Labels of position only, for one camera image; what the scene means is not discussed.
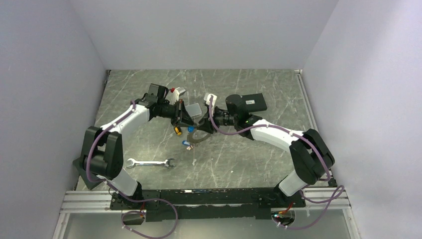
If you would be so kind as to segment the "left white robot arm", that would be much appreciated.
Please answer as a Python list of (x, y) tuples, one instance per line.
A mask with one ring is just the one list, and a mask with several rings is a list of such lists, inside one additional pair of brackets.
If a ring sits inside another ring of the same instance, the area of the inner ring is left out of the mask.
[(85, 131), (81, 155), (74, 161), (80, 176), (89, 189), (100, 183), (124, 195), (123, 202), (130, 209), (142, 205), (141, 183), (123, 168), (123, 148), (127, 137), (155, 117), (170, 120), (173, 127), (194, 126), (181, 95), (183, 87), (167, 88), (150, 84), (148, 92), (132, 100), (120, 116), (100, 127), (91, 126)]

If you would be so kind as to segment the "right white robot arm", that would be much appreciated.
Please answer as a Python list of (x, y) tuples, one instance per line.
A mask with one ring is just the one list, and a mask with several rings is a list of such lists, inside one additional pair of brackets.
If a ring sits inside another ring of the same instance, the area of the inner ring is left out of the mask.
[[(294, 194), (320, 181), (323, 175), (326, 181), (330, 180), (329, 170), (335, 164), (335, 159), (318, 131), (298, 131), (270, 123), (249, 113), (243, 97), (237, 94), (226, 98), (225, 110), (215, 106), (216, 100), (216, 95), (205, 94), (208, 109), (196, 127), (198, 130), (210, 134), (240, 135), (268, 143), (290, 154), (294, 170), (275, 187), (274, 200), (277, 205), (289, 205)], [(220, 129), (221, 126), (232, 126), (235, 131), (225, 132)]]

